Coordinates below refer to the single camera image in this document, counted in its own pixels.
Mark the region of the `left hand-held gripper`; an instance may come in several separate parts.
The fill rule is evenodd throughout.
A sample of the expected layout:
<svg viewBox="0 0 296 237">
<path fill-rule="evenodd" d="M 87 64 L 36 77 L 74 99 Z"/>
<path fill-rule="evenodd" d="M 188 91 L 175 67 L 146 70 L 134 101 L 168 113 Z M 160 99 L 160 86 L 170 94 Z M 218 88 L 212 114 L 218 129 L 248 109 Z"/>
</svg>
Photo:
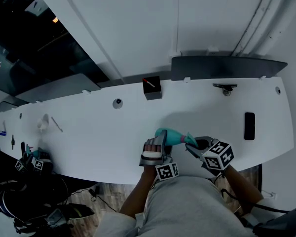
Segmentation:
<svg viewBox="0 0 296 237">
<path fill-rule="evenodd" d="M 159 136 L 149 139 L 144 145 L 159 145 L 158 152 L 143 152 L 141 154 L 139 166 L 154 166 L 159 181 L 173 179 L 179 176 L 177 164 L 173 162 L 172 146 L 166 145 L 167 130 L 162 130 Z"/>
</svg>

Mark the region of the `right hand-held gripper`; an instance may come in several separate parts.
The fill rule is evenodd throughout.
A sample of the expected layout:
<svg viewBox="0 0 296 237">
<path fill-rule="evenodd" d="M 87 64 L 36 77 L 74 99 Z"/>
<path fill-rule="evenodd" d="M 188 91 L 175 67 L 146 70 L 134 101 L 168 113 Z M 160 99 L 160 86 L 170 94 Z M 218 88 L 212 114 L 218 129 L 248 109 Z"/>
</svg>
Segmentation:
<svg viewBox="0 0 296 237">
<path fill-rule="evenodd" d="M 195 137 L 198 148 L 185 144 L 185 148 L 196 159 L 204 159 L 207 170 L 217 177 L 222 174 L 234 159 L 231 144 L 209 136 Z"/>
</svg>

